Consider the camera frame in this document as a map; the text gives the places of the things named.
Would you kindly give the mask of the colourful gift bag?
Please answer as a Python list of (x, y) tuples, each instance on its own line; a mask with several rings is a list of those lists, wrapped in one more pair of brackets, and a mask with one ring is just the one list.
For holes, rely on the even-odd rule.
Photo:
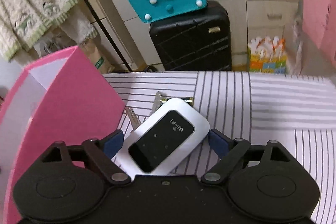
[(248, 70), (257, 73), (285, 74), (286, 40), (275, 36), (257, 37), (248, 43)]

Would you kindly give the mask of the striped tablecloth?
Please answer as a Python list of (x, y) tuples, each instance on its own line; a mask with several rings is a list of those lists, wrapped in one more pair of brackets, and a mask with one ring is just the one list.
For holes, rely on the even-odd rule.
[(320, 189), (312, 220), (335, 223), (335, 84), (321, 76), (248, 72), (113, 73), (117, 88), (191, 85), (194, 109), (229, 138), (279, 141)]

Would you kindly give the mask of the black suitcase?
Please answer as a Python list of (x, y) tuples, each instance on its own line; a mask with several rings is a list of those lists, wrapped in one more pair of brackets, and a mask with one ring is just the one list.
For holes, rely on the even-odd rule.
[(232, 69), (230, 19), (217, 1), (153, 22), (149, 35), (166, 71)]

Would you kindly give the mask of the silver keys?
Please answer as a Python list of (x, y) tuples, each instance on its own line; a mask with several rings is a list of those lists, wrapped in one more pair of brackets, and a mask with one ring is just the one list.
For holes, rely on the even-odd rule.
[(194, 97), (195, 87), (191, 85), (173, 86), (152, 86), (147, 88), (117, 88), (120, 97), (127, 107), (131, 107), (136, 117), (145, 121), (152, 112), (157, 92), (161, 92), (166, 97)]

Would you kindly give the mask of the brown paper bag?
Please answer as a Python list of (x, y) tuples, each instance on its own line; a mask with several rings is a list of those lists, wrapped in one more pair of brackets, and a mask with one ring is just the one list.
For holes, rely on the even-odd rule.
[(108, 59), (98, 50), (95, 43), (92, 40), (87, 40), (81, 45), (86, 57), (90, 59), (91, 63), (100, 71), (101, 74), (111, 73), (114, 70), (114, 66), (108, 61)]

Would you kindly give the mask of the white wifi router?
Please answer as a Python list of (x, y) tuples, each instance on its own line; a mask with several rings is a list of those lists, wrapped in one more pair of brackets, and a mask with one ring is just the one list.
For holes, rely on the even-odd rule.
[(209, 130), (209, 122), (197, 110), (180, 98), (171, 98), (125, 138), (115, 163), (132, 179), (166, 176)]

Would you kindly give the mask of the white knit cardigan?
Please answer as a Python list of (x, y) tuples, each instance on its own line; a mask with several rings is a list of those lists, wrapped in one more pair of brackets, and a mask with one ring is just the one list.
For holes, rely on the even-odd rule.
[(29, 51), (50, 29), (60, 27), (78, 44), (97, 31), (77, 6), (78, 0), (1, 0), (1, 56), (10, 61)]

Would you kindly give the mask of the pink paper shopping bag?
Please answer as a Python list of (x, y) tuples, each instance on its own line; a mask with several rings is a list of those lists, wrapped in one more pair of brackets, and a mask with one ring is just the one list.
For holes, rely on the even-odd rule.
[(335, 0), (303, 0), (303, 31), (335, 64)]

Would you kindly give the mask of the pink cardboard box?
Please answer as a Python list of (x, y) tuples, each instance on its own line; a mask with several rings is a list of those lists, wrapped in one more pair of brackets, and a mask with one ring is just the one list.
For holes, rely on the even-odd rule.
[(14, 184), (53, 142), (81, 144), (118, 128), (125, 104), (79, 47), (27, 65), (1, 106), (1, 223), (20, 215)]

